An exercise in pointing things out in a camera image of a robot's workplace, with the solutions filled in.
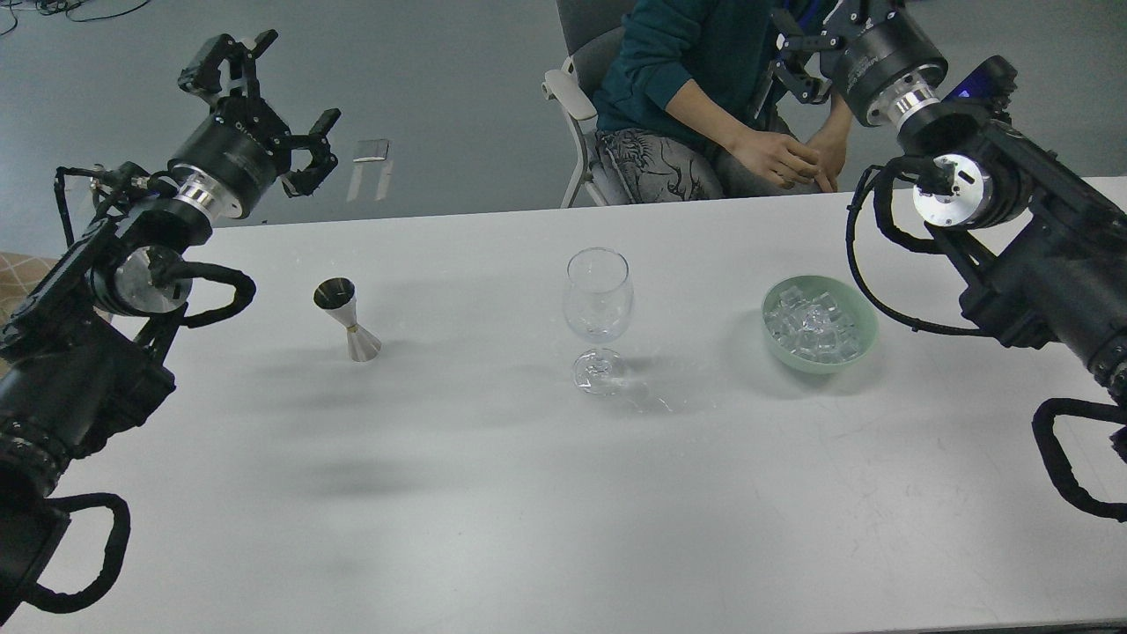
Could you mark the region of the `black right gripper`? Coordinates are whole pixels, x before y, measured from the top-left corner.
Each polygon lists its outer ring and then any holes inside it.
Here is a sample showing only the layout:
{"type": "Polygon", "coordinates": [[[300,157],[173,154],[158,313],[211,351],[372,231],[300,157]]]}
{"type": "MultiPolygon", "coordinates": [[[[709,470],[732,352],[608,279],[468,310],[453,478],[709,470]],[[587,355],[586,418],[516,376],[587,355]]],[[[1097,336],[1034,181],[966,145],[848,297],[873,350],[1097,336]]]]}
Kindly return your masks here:
{"type": "Polygon", "coordinates": [[[863,126],[888,122],[880,96],[905,77],[921,77],[931,88],[947,75],[947,59],[926,33],[902,9],[905,1],[835,1],[828,16],[796,18],[773,9],[771,23],[781,37],[772,80],[801,104],[820,105],[832,89],[863,126]],[[807,64],[822,53],[822,75],[807,64]]]}

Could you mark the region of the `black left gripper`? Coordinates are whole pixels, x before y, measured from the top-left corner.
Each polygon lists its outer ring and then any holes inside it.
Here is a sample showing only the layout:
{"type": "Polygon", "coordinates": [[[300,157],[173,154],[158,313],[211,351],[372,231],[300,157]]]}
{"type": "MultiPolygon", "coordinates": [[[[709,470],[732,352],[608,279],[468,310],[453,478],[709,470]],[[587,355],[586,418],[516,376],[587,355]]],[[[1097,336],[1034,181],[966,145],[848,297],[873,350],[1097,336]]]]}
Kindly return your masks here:
{"type": "Polygon", "coordinates": [[[341,109],[326,109],[307,134],[290,134],[285,120],[261,101],[257,60],[278,37],[275,29],[252,41],[221,33],[202,44],[178,77],[181,92],[213,111],[166,168],[180,188],[174,197],[208,221],[248,217],[279,175],[286,196],[311,196],[339,166],[328,133],[341,109]],[[279,145],[274,144],[278,137],[279,145]],[[305,168],[290,169],[294,151],[307,152],[305,168]]]}

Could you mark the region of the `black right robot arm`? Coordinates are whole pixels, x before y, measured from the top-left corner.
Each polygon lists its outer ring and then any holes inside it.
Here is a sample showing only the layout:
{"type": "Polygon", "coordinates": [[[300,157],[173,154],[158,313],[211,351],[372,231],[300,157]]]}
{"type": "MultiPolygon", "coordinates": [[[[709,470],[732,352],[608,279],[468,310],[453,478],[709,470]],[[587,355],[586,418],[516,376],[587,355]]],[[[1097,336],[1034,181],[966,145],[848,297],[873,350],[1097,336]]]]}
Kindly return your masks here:
{"type": "Polygon", "coordinates": [[[772,84],[804,104],[837,95],[863,126],[889,124],[902,157],[866,169],[848,205],[848,264],[858,289],[890,320],[933,334],[987,337],[1006,348],[1063,343],[1111,402],[1050,398],[1032,434],[1053,486],[1083,514],[1124,523],[1122,503],[1079,484],[1055,434],[1061,416],[1116,425],[1124,455],[1126,227],[1103,193],[1012,124],[1017,69],[983,60],[946,97],[947,60],[902,1],[840,1],[825,18],[771,14],[772,84]],[[857,261],[857,221],[873,206],[886,240],[942,255],[966,284],[966,328],[897,312],[877,300],[857,261]]]}

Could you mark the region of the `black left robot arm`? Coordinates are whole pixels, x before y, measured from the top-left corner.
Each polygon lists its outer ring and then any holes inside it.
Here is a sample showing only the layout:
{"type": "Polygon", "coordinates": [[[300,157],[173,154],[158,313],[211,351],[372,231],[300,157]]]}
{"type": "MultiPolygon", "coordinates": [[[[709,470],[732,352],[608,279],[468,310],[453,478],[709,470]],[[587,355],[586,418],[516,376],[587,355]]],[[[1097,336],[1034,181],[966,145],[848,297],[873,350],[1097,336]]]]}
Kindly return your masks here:
{"type": "Polygon", "coordinates": [[[327,109],[298,134],[261,97],[256,64],[277,36],[205,41],[178,84],[208,104],[208,116],[165,169],[57,169],[59,186],[69,176],[92,181],[95,214],[82,236],[66,233],[65,255],[3,324],[3,619],[23,605],[82,610],[119,577],[128,503],[54,492],[73,461],[144,425],[174,392],[165,361],[181,329],[251,304],[247,274],[192,262],[187,249],[208,241],[215,220],[248,217],[270,185],[310,196],[338,164],[328,134],[341,111],[327,109]],[[42,586],[72,515],[92,508],[112,515],[100,573],[76,593],[42,586]]]}

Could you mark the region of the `person's hand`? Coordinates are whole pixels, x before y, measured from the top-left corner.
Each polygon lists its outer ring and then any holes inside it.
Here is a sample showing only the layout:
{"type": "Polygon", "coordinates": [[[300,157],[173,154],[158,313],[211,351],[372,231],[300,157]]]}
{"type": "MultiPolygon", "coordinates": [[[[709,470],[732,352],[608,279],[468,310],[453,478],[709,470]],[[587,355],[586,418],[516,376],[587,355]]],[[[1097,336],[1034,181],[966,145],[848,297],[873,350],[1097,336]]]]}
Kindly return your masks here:
{"type": "Polygon", "coordinates": [[[721,142],[749,173],[779,188],[798,184],[829,184],[820,170],[820,153],[789,134],[754,131],[740,126],[721,142]]]}

